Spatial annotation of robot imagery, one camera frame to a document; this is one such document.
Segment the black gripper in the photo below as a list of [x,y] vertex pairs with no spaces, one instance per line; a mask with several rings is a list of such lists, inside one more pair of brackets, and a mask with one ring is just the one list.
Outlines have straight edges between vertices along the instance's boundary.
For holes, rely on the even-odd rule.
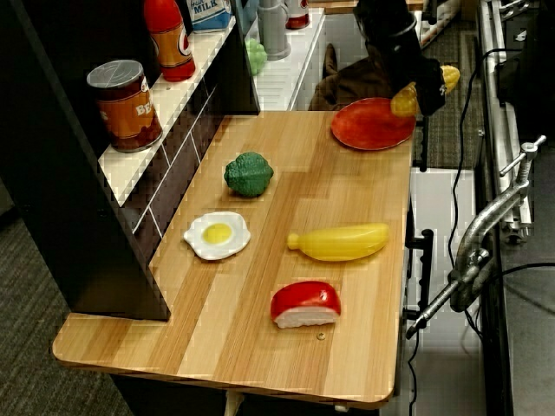
[[431,116],[445,105],[447,86],[441,65],[423,55],[414,29],[393,36],[371,36],[368,46],[380,53],[393,94],[414,82],[422,115]]

